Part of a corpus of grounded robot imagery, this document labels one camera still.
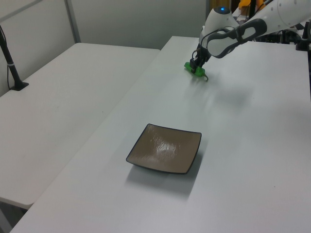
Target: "green object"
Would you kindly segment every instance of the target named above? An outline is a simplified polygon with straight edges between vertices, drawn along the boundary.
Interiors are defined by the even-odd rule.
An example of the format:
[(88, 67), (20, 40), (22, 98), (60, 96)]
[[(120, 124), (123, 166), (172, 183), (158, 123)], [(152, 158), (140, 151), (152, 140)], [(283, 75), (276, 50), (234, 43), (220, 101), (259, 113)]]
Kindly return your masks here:
[[(191, 72), (192, 68), (190, 67), (190, 62), (186, 62), (184, 67), (189, 70)], [(195, 76), (198, 76), (198, 77), (207, 77), (206, 74), (205, 74), (205, 69), (201, 68), (201, 67), (198, 67), (194, 73)]]

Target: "black cable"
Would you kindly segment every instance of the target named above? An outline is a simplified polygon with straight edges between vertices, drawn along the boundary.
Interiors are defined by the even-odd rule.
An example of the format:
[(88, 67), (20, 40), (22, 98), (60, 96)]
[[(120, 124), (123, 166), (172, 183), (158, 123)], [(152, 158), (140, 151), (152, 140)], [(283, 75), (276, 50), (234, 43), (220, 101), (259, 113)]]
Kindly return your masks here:
[(250, 5), (251, 5), (251, 4), (249, 4), (249, 5), (247, 6), (246, 15), (245, 15), (245, 21), (247, 20), (247, 14), (248, 14), (248, 9), (250, 8)]
[(311, 40), (311, 19), (309, 20), (308, 28), (307, 28), (307, 33), (308, 33), (308, 39)]
[(257, 11), (255, 11), (254, 15), (257, 14), (258, 11), (260, 11), (261, 7), (263, 7), (264, 3), (258, 7)]
[(201, 44), (200, 44), (201, 47), (202, 47), (203, 40), (204, 40), (207, 36), (209, 36), (209, 35), (211, 35), (211, 34), (213, 34), (213, 33), (215, 33), (215, 32), (218, 32), (218, 31), (220, 31), (220, 29), (217, 29), (217, 30), (215, 30), (215, 31), (213, 31), (213, 32), (211, 32), (211, 33), (209, 33), (209, 34), (203, 36), (203, 38), (202, 38), (202, 40), (201, 40)]
[(2, 27), (1, 27), (1, 25), (0, 25), (0, 31), (1, 31), (1, 33), (3, 35), (3, 37), (4, 37), (4, 41), (5, 41), (5, 44), (6, 44), (6, 37), (5, 37), (4, 31), (3, 31)]
[(7, 82), (8, 82), (8, 88), (9, 88), (9, 90), (11, 90), (10, 85), (9, 85), (9, 66), (8, 66), (8, 65), (7, 65), (7, 77), (6, 77), (6, 80), (7, 80)]

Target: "square plate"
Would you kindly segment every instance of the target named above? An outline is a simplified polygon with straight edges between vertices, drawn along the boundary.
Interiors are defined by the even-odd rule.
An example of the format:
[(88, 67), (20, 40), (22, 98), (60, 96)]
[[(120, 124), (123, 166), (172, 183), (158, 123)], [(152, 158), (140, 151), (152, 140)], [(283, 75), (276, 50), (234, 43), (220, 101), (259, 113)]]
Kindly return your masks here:
[(126, 158), (131, 164), (186, 174), (199, 150), (201, 133), (148, 124)]

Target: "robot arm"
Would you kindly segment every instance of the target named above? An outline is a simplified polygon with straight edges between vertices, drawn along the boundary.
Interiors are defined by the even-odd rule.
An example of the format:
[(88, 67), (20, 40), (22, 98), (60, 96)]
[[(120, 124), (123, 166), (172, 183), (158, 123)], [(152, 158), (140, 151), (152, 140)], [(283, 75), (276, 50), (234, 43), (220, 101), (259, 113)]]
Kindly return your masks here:
[(225, 7), (214, 8), (205, 23), (196, 50), (185, 67), (200, 75), (202, 65), (211, 56), (222, 58), (234, 48), (254, 38), (278, 32), (300, 23), (311, 16), (311, 0), (267, 0), (269, 5), (242, 25), (234, 20)]

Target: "gray floor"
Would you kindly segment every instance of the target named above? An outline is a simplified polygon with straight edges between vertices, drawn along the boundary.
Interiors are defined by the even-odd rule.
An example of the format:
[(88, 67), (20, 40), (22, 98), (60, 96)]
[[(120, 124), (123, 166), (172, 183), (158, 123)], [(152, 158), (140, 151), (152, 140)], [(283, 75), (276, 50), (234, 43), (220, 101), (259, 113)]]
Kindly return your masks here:
[(0, 202), (0, 233), (9, 233), (26, 210)]

